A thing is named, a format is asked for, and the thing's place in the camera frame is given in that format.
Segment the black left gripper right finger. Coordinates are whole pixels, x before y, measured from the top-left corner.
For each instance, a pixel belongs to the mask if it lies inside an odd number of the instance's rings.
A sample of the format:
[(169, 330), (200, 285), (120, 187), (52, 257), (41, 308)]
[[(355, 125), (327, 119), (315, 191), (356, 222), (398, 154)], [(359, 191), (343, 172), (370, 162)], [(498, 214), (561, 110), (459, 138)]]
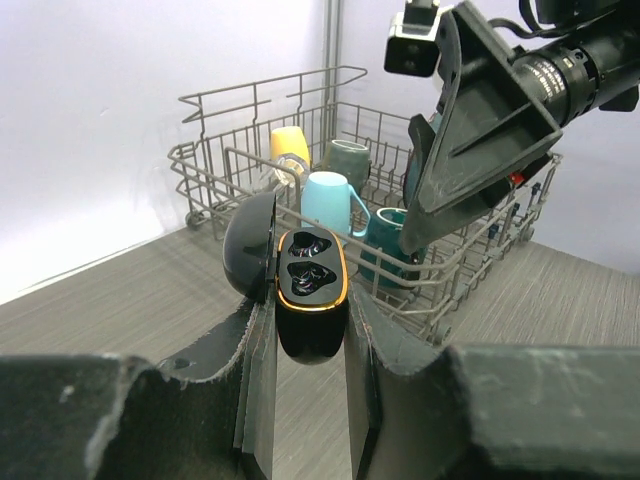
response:
[(344, 338), (356, 479), (635, 479), (635, 348), (431, 347), (360, 286)]

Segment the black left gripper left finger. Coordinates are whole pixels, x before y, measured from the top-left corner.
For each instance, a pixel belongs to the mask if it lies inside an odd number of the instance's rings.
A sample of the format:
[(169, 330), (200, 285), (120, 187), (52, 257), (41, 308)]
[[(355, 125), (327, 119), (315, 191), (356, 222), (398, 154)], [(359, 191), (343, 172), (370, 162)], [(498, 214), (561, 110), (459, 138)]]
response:
[(268, 479), (274, 303), (242, 302), (160, 363), (119, 354), (1, 360), (5, 479)]

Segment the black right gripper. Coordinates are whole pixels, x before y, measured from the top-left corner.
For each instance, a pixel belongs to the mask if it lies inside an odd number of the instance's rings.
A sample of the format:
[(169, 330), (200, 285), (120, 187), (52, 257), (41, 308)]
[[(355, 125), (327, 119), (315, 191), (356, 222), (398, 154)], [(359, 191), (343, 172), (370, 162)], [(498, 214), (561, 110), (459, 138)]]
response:
[(562, 135), (516, 73), (512, 51), (471, 2), (442, 15), (438, 44), (442, 115), (417, 114), (408, 127), (403, 202), (409, 211), (399, 240), (406, 253), (477, 219), (491, 207), (482, 191), (511, 185)]

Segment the black gold-trimmed earbud case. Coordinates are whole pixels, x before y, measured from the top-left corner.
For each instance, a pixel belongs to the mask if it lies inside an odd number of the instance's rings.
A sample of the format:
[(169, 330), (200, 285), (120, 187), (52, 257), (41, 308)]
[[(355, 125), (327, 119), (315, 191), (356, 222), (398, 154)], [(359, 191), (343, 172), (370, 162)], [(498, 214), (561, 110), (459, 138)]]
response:
[(223, 267), (231, 286), (264, 303), (274, 294), (275, 324), (285, 353), (299, 364), (334, 357), (349, 317), (348, 272), (341, 240), (319, 227), (276, 236), (276, 197), (245, 200), (228, 224)]

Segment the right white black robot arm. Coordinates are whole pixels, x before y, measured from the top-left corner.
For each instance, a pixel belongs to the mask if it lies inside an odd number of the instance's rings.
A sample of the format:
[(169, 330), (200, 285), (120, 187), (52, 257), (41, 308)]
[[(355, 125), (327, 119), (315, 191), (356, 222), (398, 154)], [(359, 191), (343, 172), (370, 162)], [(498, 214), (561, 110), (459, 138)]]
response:
[(523, 1), (521, 23), (463, 1), (411, 1), (391, 35), (389, 72), (441, 79), (433, 120), (410, 119), (414, 158), (399, 244), (418, 249), (487, 214), (552, 158), (564, 128), (639, 101), (635, 1)]

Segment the grey-green mug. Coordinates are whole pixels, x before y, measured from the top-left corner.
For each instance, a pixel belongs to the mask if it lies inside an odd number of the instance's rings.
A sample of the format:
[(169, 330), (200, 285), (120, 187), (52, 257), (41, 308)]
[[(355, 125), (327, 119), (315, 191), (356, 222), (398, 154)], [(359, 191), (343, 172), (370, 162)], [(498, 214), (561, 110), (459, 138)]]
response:
[(343, 175), (360, 195), (371, 172), (370, 149), (366, 145), (348, 140), (331, 140), (327, 145), (320, 169)]

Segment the light blue mug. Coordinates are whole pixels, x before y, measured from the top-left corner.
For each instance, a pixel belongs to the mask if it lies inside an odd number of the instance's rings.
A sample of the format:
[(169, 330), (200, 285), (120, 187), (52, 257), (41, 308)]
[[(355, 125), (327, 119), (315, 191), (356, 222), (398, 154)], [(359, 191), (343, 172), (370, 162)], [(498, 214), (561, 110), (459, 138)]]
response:
[[(365, 215), (364, 227), (354, 230), (351, 225), (351, 201), (355, 200)], [(336, 233), (364, 239), (371, 213), (347, 179), (335, 172), (311, 173), (301, 194), (300, 211), (303, 217), (322, 224)]]

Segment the dark teal mug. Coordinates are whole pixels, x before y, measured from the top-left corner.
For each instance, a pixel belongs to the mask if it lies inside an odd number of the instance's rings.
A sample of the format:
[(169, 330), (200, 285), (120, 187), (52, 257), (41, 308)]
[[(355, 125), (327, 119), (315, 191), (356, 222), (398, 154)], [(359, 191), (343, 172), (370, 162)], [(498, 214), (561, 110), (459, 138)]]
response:
[[(368, 232), (364, 239), (364, 243), (376, 250), (382, 249), (382, 253), (394, 257), (405, 264), (421, 265), (426, 257), (426, 247), (413, 252), (412, 254), (405, 254), (399, 246), (399, 238), (402, 231), (404, 221), (406, 219), (407, 210), (394, 207), (379, 208), (371, 216), (371, 220), (368, 225)], [(371, 270), (367, 265), (377, 264), (376, 255), (361, 250), (360, 259), (366, 265), (360, 265), (358, 272), (369, 282), (373, 283), (375, 278), (375, 272)], [(386, 260), (381, 260), (381, 269), (395, 275), (398, 278), (414, 281), (419, 280), (419, 271), (409, 271), (405, 267), (400, 267), (389, 263)], [(401, 286), (394, 280), (391, 280), (385, 276), (379, 275), (378, 286), (380, 288), (388, 289), (403, 289), (409, 290), (413, 287)]]

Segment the yellow mug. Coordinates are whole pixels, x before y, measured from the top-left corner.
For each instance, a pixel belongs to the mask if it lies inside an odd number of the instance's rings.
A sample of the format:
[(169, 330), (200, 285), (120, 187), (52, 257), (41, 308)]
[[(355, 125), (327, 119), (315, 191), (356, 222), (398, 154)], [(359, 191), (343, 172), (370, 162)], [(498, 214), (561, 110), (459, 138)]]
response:
[(300, 173), (310, 171), (309, 147), (299, 126), (274, 128), (270, 133), (270, 151), (274, 164), (293, 168)]

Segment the clear drinking glass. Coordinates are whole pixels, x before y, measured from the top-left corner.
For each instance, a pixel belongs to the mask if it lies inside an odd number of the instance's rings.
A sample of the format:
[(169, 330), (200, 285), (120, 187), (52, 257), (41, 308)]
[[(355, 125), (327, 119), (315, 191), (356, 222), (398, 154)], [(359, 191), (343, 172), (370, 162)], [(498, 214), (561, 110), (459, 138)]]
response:
[(310, 172), (307, 162), (293, 153), (282, 154), (261, 168), (252, 191), (273, 192), (276, 200), (284, 203), (296, 199), (296, 188), (304, 187)]

